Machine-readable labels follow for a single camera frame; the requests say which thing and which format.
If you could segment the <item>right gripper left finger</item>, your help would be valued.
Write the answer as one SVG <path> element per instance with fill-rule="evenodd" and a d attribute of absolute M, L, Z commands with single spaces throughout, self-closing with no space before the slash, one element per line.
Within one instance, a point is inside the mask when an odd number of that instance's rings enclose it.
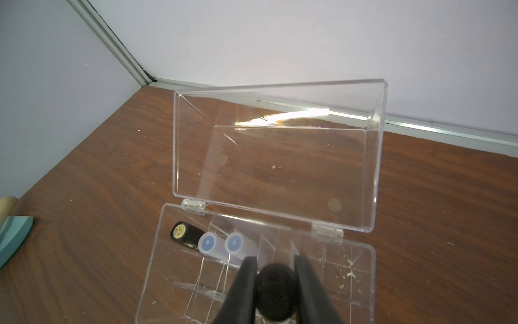
<path fill-rule="evenodd" d="M 255 323 L 254 291 L 257 271 L 256 257 L 247 256 L 213 323 Z"/>

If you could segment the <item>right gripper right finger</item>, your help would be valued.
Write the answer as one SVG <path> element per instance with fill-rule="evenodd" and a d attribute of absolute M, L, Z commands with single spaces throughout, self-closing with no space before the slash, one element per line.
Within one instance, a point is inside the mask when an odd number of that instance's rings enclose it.
<path fill-rule="evenodd" d="M 296 255 L 294 269 L 299 286 L 297 323 L 343 323 L 309 258 Z"/>

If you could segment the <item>black lipstick pair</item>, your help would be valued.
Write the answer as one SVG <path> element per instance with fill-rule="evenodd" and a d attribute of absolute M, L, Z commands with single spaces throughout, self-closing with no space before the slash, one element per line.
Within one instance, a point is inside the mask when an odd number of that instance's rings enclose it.
<path fill-rule="evenodd" d="M 284 264 L 267 265 L 256 277 L 256 308 L 269 321 L 285 321 L 296 310 L 299 286 L 295 272 Z"/>

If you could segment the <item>black lipstick gold band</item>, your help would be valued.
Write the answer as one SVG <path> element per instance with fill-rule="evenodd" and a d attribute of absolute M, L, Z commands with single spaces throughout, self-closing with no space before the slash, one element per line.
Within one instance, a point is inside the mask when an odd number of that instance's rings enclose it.
<path fill-rule="evenodd" d="M 198 242 L 206 232 L 184 221 L 177 222 L 170 232 L 170 239 L 183 247 L 198 250 Z"/>

